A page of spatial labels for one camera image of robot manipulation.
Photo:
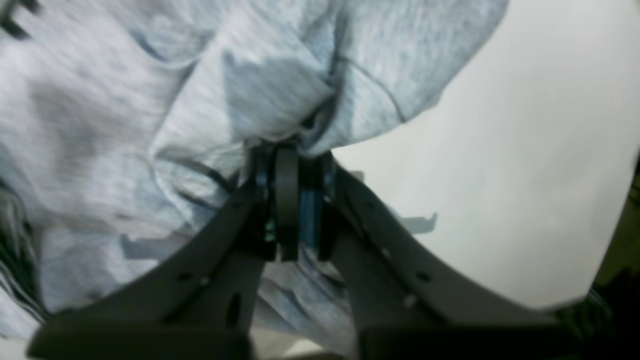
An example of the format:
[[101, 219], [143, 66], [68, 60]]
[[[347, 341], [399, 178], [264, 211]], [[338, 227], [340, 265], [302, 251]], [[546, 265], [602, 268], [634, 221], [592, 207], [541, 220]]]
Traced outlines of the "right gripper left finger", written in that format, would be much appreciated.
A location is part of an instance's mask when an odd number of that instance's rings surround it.
[[299, 157], [261, 146], [249, 179], [178, 252], [96, 303], [53, 317], [37, 360], [253, 360], [249, 338], [267, 262], [298, 259]]

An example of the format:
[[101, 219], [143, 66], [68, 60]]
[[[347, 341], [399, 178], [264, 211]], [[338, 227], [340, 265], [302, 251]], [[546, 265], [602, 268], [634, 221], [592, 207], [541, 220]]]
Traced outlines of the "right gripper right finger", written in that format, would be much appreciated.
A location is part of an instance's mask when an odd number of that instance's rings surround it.
[[522, 307], [424, 248], [331, 153], [299, 162], [314, 255], [342, 276], [354, 360], [551, 360], [579, 352], [554, 316]]

